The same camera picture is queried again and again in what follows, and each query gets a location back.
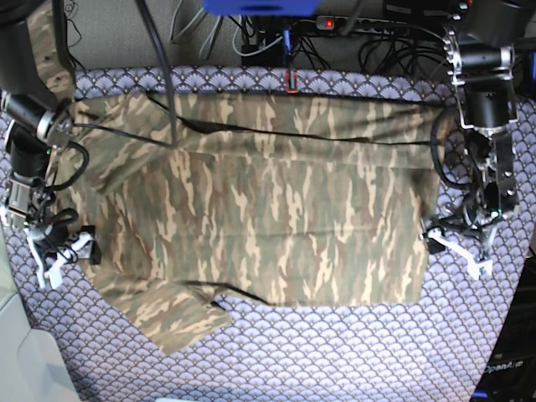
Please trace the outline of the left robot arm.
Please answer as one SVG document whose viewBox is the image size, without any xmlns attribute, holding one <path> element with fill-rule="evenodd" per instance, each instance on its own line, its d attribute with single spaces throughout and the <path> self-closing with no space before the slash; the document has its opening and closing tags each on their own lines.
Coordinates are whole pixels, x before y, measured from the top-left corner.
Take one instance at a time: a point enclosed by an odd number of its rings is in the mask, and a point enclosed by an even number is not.
<svg viewBox="0 0 536 402">
<path fill-rule="evenodd" d="M 492 274 L 498 225 L 518 210 L 514 147 L 509 126 L 518 120 L 513 70 L 515 43 L 535 12 L 533 1 L 464 1 L 444 25 L 442 41 L 456 104 L 435 119 L 430 153 L 441 181 L 464 192 L 450 215 L 421 220 L 431 254 L 450 250 L 466 261 L 468 275 Z M 439 157 L 441 123 L 458 115 L 472 179 L 450 180 Z"/>
</svg>

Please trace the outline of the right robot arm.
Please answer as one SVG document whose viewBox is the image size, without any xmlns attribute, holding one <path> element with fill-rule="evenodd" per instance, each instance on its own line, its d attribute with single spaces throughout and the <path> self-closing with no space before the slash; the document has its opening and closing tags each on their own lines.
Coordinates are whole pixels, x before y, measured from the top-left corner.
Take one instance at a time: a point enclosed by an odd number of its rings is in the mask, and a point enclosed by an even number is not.
<svg viewBox="0 0 536 402">
<path fill-rule="evenodd" d="M 1 112 L 11 120 L 5 134 L 11 171 L 1 218 L 24 232 L 39 286 L 56 289 L 64 283 L 65 265 L 98 263 L 101 254 L 94 227 L 70 232 L 79 218 L 75 209 L 51 210 L 57 193 L 88 168 L 90 155 L 73 139 L 71 101 L 54 93 L 38 72 L 30 19 L 43 10 L 42 1 L 1 3 Z"/>
</svg>

